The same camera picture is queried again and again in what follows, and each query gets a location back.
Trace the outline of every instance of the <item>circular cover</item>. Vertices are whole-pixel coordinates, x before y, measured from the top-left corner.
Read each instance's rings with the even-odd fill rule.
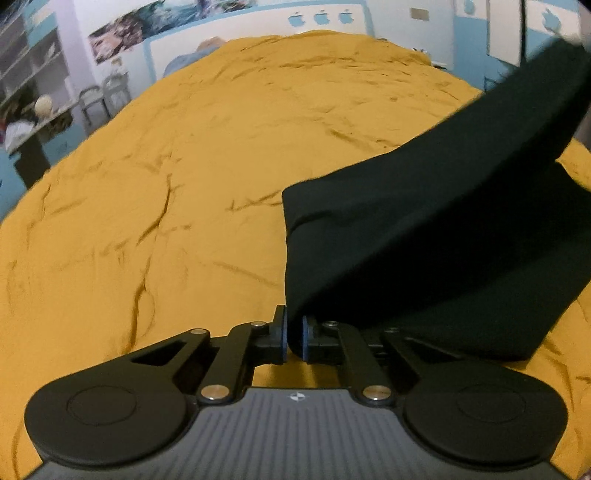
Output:
[[[549,458],[567,410],[539,380],[469,361],[433,365],[407,396],[404,417],[431,449],[461,463],[502,468]]]
[[[184,396],[171,382],[141,375],[74,374],[39,390],[25,411],[27,432],[43,456],[88,467],[120,465],[162,449],[185,417]]]

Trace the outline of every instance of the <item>metal rivet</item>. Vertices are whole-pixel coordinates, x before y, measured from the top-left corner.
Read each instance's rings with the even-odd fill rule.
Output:
[[[370,385],[363,389],[363,396],[370,400],[386,400],[390,395],[392,395],[392,390],[384,385]]]
[[[201,395],[208,400],[221,400],[230,394],[230,389],[225,385],[208,385],[201,389]]]

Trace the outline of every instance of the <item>white ball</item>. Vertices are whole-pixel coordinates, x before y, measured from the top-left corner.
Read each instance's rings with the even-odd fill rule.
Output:
[[[53,100],[49,95],[41,95],[35,103],[35,114],[39,118],[49,118],[53,111]]]

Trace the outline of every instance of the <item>headboard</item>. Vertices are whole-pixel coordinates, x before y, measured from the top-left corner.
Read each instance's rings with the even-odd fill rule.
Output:
[[[144,51],[152,81],[163,77],[167,65],[194,52],[212,37],[233,40],[263,35],[293,35],[310,30],[373,35],[369,11],[363,1],[295,2],[252,7],[206,18],[150,38]]]

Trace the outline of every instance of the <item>wall outlet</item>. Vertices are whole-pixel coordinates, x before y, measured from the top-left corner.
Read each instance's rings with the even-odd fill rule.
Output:
[[[415,20],[423,20],[425,22],[429,21],[429,10],[425,10],[424,8],[411,8],[410,9],[410,18]]]

